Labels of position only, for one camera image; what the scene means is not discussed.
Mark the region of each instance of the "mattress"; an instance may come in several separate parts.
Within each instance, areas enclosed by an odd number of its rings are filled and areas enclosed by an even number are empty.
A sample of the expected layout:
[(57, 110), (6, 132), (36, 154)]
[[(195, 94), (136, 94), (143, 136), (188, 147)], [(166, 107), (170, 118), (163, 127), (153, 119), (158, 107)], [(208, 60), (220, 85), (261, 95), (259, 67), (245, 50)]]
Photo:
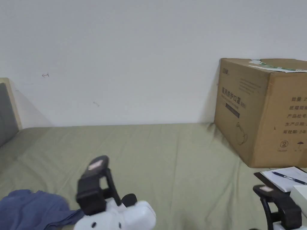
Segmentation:
[(43, 190), (77, 209), (77, 180), (100, 155), (121, 197), (152, 205), (155, 229), (266, 229), (252, 191), (261, 169), (248, 168), (214, 124), (24, 129), (0, 149), (0, 198)]

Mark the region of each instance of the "cardboard box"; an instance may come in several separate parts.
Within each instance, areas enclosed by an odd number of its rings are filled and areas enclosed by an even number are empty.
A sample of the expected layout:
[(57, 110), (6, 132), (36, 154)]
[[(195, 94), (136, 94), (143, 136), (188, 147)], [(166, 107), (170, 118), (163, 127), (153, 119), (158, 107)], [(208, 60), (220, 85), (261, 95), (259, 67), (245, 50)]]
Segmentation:
[(307, 61), (221, 59), (215, 124), (249, 167), (307, 167)]

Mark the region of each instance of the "gray headboard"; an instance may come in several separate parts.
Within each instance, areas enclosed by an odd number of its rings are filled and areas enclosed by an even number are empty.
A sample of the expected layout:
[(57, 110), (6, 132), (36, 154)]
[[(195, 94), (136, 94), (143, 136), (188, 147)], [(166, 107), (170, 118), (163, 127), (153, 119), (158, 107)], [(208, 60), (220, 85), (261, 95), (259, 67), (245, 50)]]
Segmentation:
[(0, 146), (18, 133), (19, 128), (5, 83), (0, 83)]

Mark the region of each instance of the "wooden bed frame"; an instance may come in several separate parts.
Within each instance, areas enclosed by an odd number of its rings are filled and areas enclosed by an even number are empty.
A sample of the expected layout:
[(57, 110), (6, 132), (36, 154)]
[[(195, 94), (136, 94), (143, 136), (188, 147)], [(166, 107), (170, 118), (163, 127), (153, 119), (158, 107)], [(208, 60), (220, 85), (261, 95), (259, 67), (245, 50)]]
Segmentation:
[(13, 91), (11, 88), (10, 80), (8, 78), (0, 78), (0, 83), (4, 83), (6, 85), (6, 89), (9, 93), (10, 101), (13, 107), (15, 119), (17, 121), (18, 129), (22, 130), (21, 120), (18, 114), (18, 110), (17, 110), (15, 99), (14, 99)]

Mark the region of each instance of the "blue cloth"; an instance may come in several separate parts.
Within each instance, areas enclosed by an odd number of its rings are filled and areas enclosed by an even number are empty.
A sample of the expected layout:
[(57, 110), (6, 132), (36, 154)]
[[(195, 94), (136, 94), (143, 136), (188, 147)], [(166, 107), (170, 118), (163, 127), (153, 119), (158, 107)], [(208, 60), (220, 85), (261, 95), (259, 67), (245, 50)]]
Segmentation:
[(0, 229), (5, 230), (55, 230), (83, 216), (63, 197), (43, 191), (16, 190), (0, 201)]

